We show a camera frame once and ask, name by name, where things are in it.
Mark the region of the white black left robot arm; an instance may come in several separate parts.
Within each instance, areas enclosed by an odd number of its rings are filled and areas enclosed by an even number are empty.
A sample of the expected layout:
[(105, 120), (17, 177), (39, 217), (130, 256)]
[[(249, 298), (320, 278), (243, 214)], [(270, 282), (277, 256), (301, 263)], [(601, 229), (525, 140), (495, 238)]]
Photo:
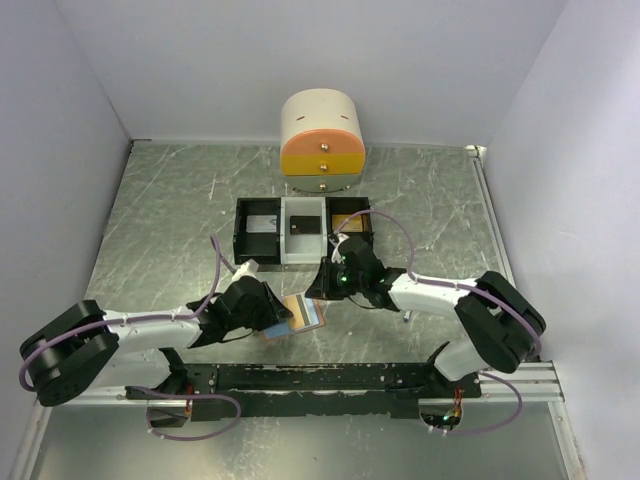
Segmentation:
[(22, 343), (19, 384), (43, 406), (120, 386), (173, 399), (184, 392), (187, 375), (171, 364), (170, 350), (225, 343), (239, 328), (261, 332), (293, 316), (266, 282), (251, 276), (174, 310), (123, 313), (82, 300)]

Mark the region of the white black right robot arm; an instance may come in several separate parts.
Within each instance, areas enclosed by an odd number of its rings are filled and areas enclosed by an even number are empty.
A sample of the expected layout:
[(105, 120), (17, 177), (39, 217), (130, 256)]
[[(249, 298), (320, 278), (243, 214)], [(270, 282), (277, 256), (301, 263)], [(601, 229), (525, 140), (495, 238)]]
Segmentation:
[(502, 274), (465, 280), (417, 275), (386, 267), (360, 237), (344, 236), (321, 259), (305, 296), (338, 301), (362, 295), (373, 309), (426, 312), (458, 320), (467, 338), (448, 342), (430, 357), (426, 390), (443, 398), (463, 377), (492, 368), (513, 373), (541, 348), (546, 321)]

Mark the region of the orange leather card holder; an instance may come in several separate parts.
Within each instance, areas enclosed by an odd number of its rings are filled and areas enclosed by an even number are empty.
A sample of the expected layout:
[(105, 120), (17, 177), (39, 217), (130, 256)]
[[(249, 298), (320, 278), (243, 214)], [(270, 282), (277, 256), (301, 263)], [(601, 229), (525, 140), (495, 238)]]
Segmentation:
[(293, 313), (293, 317), (264, 330), (262, 338), (265, 341), (274, 341), (306, 333), (325, 325), (319, 303), (312, 298), (306, 297), (304, 293), (283, 297), (282, 303)]

